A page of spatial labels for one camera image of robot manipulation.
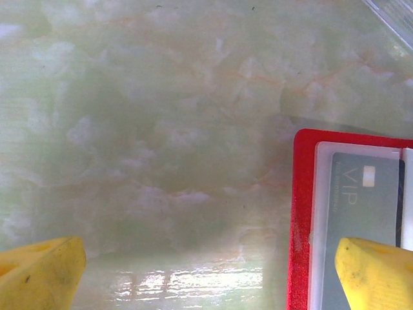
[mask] red card holder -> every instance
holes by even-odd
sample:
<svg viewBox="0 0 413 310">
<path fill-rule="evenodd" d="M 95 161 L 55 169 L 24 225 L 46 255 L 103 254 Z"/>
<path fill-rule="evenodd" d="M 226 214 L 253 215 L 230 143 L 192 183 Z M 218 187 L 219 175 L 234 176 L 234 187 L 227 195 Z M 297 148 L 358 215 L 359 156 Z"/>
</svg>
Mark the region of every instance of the red card holder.
<svg viewBox="0 0 413 310">
<path fill-rule="evenodd" d="M 309 279 L 311 277 L 309 238 L 313 217 L 316 148 L 321 142 L 394 147 L 398 149 L 413 148 L 413 141 L 408 139 L 315 129 L 302 129 L 296 134 L 292 178 L 287 310 L 308 309 Z"/>
</svg>

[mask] white marble pattern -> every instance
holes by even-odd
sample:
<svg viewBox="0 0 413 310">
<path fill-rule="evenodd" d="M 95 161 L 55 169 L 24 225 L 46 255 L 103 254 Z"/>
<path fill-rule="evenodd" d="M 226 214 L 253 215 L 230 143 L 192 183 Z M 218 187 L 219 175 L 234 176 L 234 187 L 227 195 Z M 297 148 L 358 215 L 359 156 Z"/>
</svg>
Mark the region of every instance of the white marble pattern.
<svg viewBox="0 0 413 310">
<path fill-rule="evenodd" d="M 292 141 L 411 137 L 410 52 L 346 0 L 0 2 L 0 249 L 78 234 L 73 309 L 283 309 Z"/>
</svg>

